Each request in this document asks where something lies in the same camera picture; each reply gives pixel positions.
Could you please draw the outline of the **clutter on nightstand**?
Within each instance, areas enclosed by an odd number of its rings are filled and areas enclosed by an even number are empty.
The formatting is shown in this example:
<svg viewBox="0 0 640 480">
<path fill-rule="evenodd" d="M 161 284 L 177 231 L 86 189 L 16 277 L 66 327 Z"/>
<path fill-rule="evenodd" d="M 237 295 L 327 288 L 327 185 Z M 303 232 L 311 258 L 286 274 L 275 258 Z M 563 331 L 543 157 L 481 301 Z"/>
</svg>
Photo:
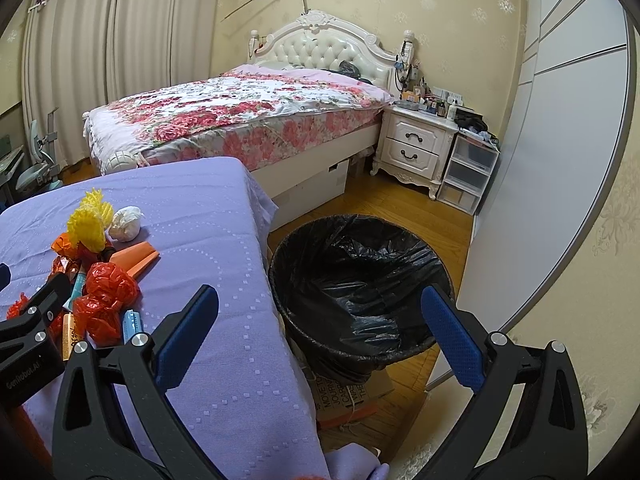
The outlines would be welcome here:
<svg viewBox="0 0 640 480">
<path fill-rule="evenodd" d="M 407 30 L 394 63 L 394 84 L 399 96 L 396 103 L 408 110 L 455 120 L 458 109 L 463 106 L 462 95 L 430 87 L 420 75 L 419 65 L 413 62 L 413 55 L 414 36 Z"/>
</svg>

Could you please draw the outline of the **teal toothpaste tube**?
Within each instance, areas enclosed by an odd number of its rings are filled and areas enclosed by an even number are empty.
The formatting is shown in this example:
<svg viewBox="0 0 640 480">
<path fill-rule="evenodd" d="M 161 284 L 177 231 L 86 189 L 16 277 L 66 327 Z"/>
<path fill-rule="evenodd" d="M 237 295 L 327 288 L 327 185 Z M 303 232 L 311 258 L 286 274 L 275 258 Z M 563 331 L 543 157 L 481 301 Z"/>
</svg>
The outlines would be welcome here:
<svg viewBox="0 0 640 480">
<path fill-rule="evenodd" d="M 136 310 L 126 310 L 122 316 L 122 341 L 128 344 L 133 336 L 143 333 L 141 315 Z"/>
</svg>

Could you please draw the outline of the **clear plastic drawer unit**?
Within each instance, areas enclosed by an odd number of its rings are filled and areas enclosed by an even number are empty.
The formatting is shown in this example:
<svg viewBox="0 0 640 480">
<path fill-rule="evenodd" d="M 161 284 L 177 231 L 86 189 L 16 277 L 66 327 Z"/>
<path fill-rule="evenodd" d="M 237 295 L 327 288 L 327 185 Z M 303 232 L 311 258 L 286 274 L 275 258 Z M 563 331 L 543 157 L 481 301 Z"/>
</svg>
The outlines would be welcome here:
<svg viewBox="0 0 640 480">
<path fill-rule="evenodd" d="M 495 144 L 472 132 L 459 132 L 454 137 L 437 199 L 474 216 L 488 189 L 499 155 Z"/>
</svg>

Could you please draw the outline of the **white sliding wardrobe door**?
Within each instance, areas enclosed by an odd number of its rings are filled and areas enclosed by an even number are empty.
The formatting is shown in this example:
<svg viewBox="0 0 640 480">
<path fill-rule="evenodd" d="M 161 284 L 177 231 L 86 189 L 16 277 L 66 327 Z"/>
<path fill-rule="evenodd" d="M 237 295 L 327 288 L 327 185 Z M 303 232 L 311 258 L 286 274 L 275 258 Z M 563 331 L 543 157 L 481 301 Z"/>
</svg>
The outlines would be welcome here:
<svg viewBox="0 0 640 480">
<path fill-rule="evenodd" d="M 620 0 L 528 0 L 502 156 L 458 305 L 520 344 L 566 344 L 613 388 L 639 362 L 638 38 Z"/>
</svg>

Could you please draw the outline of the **white two-drawer nightstand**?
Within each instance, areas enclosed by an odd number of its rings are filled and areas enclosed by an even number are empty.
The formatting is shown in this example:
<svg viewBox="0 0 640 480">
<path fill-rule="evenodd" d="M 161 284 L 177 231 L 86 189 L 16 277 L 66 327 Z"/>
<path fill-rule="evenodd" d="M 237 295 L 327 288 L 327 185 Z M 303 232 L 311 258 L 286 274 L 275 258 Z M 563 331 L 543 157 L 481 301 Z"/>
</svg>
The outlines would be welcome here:
<svg viewBox="0 0 640 480">
<path fill-rule="evenodd" d="M 458 131 L 446 118 L 390 105 L 383 113 L 370 175 L 384 171 L 400 183 L 426 188 L 436 200 Z"/>
</svg>

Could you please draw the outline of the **orange paper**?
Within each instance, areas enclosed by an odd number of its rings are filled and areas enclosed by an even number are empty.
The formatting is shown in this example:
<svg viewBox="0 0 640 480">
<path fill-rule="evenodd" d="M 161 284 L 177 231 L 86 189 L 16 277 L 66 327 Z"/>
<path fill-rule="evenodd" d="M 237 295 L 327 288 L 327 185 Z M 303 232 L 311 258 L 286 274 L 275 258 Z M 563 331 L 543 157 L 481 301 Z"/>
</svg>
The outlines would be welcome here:
<svg viewBox="0 0 640 480">
<path fill-rule="evenodd" d="M 110 261 L 137 280 L 158 258 L 160 253 L 149 242 L 141 242 L 114 252 Z"/>
</svg>

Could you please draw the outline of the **white under-bed storage box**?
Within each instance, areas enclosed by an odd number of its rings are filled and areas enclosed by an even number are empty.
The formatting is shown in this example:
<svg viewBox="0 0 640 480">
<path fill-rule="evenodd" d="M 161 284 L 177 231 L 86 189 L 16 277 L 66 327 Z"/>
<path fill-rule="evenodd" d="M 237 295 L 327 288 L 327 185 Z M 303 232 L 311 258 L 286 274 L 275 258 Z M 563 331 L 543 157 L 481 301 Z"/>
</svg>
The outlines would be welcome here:
<svg viewBox="0 0 640 480">
<path fill-rule="evenodd" d="M 270 231 L 308 214 L 345 192 L 349 161 L 347 159 L 321 171 L 289 190 L 273 197 L 278 206 Z"/>
</svg>

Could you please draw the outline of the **beige curtains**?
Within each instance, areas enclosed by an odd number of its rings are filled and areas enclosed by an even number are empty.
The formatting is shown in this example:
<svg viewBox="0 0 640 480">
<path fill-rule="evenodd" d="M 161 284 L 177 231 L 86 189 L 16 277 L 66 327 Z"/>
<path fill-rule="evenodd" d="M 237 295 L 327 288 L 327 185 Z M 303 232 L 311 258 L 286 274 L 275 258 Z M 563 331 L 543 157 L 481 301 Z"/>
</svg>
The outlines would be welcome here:
<svg viewBox="0 0 640 480">
<path fill-rule="evenodd" d="M 217 0 L 28 0 L 25 122 L 55 126 L 54 154 L 89 155 L 82 115 L 124 96 L 209 74 Z"/>
</svg>

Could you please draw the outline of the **white bed with floral cover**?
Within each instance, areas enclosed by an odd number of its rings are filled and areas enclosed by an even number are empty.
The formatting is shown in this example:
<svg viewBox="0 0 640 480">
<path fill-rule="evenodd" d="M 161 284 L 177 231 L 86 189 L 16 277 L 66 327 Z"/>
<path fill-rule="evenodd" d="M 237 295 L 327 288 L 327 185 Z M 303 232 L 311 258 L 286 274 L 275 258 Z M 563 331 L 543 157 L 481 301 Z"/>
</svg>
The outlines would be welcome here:
<svg viewBox="0 0 640 480">
<path fill-rule="evenodd" d="M 89 110 L 91 159 L 112 174 L 233 157 L 276 197 L 373 154 L 383 110 L 398 98 L 397 52 L 352 22 L 308 11 L 269 35 L 253 32 L 246 63 L 228 72 Z"/>
</svg>

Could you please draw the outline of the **yellow tube with black cap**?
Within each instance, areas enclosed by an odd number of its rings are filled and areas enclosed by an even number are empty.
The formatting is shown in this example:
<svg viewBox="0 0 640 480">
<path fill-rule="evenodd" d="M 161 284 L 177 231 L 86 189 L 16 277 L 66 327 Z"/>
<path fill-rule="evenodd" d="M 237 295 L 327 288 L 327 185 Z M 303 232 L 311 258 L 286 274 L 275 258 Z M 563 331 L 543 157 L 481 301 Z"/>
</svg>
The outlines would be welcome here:
<svg viewBox="0 0 640 480">
<path fill-rule="evenodd" d="M 78 327 L 73 313 L 67 312 L 63 316 L 62 324 L 62 359 L 68 361 L 74 345 L 84 339 L 84 333 Z"/>
</svg>

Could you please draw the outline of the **red plastic wrapper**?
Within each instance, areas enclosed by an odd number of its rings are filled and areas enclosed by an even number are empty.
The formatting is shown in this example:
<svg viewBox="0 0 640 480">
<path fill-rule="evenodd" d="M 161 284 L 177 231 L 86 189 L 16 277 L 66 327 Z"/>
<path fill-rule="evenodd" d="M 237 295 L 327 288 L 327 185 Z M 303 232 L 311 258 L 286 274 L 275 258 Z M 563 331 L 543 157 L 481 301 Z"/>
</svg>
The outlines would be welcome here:
<svg viewBox="0 0 640 480">
<path fill-rule="evenodd" d="M 120 315 L 137 301 L 137 282 L 115 263 L 98 262 L 87 272 L 84 294 L 73 302 L 79 329 L 98 347 L 122 342 Z"/>
</svg>

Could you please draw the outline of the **white paper ball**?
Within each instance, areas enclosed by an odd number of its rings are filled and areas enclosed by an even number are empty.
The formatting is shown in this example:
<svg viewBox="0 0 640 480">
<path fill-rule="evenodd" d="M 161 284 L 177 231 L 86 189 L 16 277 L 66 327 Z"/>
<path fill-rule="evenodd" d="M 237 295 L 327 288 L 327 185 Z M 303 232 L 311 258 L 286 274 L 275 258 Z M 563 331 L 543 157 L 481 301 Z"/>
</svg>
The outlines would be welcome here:
<svg viewBox="0 0 640 480">
<path fill-rule="evenodd" d="M 107 230 L 108 236 L 118 242 L 131 242 L 141 229 L 143 212 L 136 206 L 127 206 L 114 213 L 112 223 Z"/>
</svg>

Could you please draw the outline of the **black clothes pile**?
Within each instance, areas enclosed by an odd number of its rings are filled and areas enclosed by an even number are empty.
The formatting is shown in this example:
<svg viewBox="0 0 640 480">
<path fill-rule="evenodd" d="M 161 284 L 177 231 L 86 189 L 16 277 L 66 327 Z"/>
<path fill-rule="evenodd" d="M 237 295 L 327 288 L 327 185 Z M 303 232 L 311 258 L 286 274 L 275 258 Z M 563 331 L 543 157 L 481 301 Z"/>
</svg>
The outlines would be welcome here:
<svg viewBox="0 0 640 480">
<path fill-rule="evenodd" d="M 454 116 L 454 122 L 462 130 L 468 130 L 481 136 L 484 136 L 484 134 L 491 136 L 488 125 L 484 122 L 483 115 L 477 114 L 477 112 L 469 108 L 458 107 L 456 116 Z"/>
</svg>

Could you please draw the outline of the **orange snack bag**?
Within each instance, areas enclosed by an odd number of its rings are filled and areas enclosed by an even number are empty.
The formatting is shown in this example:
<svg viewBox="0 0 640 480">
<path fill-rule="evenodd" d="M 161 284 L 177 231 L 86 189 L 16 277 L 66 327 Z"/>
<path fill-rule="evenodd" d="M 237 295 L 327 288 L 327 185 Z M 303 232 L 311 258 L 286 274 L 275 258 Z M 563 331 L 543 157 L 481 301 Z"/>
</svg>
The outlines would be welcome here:
<svg viewBox="0 0 640 480">
<path fill-rule="evenodd" d="M 86 269 L 89 269 L 90 266 L 99 261 L 99 254 L 97 252 L 92 252 L 81 244 L 81 242 L 74 244 L 67 233 L 59 235 L 51 244 L 51 249 L 57 255 L 81 264 Z"/>
</svg>

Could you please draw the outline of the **yellow foam fruit net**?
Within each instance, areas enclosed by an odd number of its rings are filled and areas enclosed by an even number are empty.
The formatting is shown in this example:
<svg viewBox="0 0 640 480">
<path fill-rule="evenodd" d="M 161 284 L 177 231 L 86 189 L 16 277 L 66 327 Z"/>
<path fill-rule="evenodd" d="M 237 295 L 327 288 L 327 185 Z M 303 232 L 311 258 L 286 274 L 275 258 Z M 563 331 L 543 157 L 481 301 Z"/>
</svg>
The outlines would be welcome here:
<svg viewBox="0 0 640 480">
<path fill-rule="evenodd" d="M 101 216 L 92 208 L 77 208 L 67 221 L 70 244 L 83 244 L 90 252 L 102 252 L 105 248 L 104 231 Z"/>
</svg>

